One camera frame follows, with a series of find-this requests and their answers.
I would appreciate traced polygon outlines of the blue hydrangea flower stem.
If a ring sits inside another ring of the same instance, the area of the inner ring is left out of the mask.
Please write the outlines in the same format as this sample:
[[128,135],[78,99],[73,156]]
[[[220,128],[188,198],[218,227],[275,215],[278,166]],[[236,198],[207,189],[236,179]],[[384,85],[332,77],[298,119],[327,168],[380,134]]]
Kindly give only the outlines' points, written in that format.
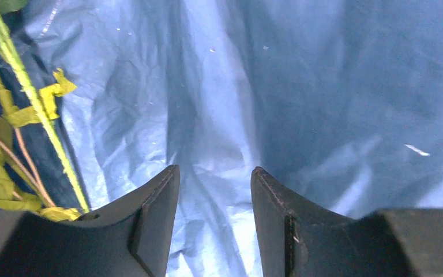
[[18,53],[14,42],[11,39],[10,31],[7,24],[4,22],[2,14],[0,12],[0,51],[4,60],[12,67],[14,74],[17,77],[18,82],[22,86],[22,91],[24,91],[31,103],[31,106],[37,113],[41,124],[43,125],[52,146],[54,147],[59,160],[61,161],[63,171],[67,175],[70,184],[76,194],[77,200],[83,212],[89,212],[89,205],[87,203],[86,197],[78,177],[76,176],[72,164],[67,157],[64,147],[57,135],[54,125],[52,124],[52,119],[47,115],[45,109],[44,98],[38,95],[37,89],[33,86],[32,81],[28,75],[28,72],[23,64],[23,61]]

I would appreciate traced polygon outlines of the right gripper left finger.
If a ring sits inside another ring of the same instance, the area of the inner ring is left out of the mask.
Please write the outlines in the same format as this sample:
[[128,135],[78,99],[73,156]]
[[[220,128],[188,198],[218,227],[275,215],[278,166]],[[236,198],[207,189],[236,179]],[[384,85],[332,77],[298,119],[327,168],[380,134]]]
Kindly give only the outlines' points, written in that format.
[[0,211],[0,276],[164,276],[179,187],[170,165],[75,221]]

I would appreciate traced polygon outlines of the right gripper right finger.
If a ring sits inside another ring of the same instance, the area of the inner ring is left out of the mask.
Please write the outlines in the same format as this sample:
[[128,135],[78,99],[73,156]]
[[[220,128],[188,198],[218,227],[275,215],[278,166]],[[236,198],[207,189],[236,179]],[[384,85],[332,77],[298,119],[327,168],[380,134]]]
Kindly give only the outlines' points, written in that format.
[[261,167],[251,197],[264,276],[443,276],[443,209],[379,209],[352,219]]

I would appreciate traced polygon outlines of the orange rose flower stem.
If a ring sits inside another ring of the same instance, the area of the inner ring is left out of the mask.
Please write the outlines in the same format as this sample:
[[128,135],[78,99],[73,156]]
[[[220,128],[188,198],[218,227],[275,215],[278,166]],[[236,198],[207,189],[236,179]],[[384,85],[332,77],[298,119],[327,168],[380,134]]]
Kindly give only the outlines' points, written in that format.
[[73,221],[81,216],[76,208],[55,204],[31,158],[22,128],[37,124],[32,107],[18,108],[0,76],[0,209],[30,211],[53,221]]

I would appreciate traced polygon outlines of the blue paper flower bouquet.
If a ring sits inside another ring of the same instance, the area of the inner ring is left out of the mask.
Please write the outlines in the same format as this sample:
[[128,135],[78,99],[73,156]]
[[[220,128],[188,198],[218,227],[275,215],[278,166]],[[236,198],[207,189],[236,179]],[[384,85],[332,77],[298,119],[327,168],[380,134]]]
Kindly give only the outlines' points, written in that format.
[[[352,219],[443,209],[443,1],[0,1],[0,12],[89,212],[179,167],[164,276],[264,276],[256,167]],[[1,51],[0,76],[32,107]],[[21,132],[55,204],[89,213],[40,119]]]

